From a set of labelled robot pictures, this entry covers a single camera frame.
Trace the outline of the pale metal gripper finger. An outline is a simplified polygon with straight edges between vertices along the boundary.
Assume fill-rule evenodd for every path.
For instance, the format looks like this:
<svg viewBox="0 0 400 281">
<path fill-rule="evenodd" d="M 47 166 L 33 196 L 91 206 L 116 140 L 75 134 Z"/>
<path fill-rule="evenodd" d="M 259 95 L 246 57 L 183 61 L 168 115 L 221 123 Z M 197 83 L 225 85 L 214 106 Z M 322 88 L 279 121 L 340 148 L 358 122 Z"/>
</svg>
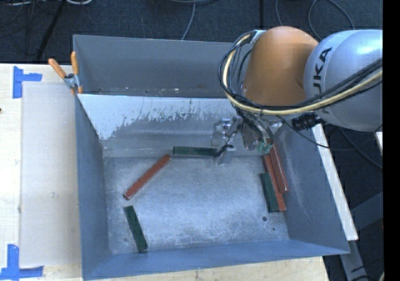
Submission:
<svg viewBox="0 0 400 281">
<path fill-rule="evenodd" d="M 233 121 L 230 118 L 222 118 L 214 124 L 211 136 L 211 145 L 213 147 L 222 147 L 226 143 L 232 124 Z"/>
<path fill-rule="evenodd" d="M 236 148 L 233 145 L 225 145 L 216 154 L 216 164 L 217 165 L 229 164 L 235 152 Z"/>
</svg>

